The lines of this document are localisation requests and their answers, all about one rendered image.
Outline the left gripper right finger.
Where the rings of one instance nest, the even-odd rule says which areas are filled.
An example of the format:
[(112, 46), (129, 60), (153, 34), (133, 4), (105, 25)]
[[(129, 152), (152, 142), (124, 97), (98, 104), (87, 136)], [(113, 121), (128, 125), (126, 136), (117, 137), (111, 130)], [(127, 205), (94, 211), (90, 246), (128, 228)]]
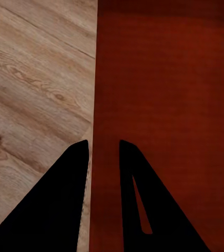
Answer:
[[(211, 252), (140, 149), (119, 141), (124, 252)], [(133, 177), (153, 234), (141, 229)]]

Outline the storage box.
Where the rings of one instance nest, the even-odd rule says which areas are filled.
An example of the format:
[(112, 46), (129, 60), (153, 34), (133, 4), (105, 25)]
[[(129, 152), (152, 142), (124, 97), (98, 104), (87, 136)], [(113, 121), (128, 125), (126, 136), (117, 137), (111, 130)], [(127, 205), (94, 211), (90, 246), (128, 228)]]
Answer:
[(124, 252), (120, 140), (224, 252), (224, 0), (98, 0), (89, 252)]

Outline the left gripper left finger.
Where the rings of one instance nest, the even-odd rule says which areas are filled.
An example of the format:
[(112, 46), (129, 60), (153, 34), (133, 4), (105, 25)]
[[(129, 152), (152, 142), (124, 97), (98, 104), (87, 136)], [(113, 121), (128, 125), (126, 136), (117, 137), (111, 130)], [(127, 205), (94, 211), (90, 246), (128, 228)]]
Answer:
[(87, 140), (67, 148), (0, 224), (0, 252), (76, 252), (88, 162)]

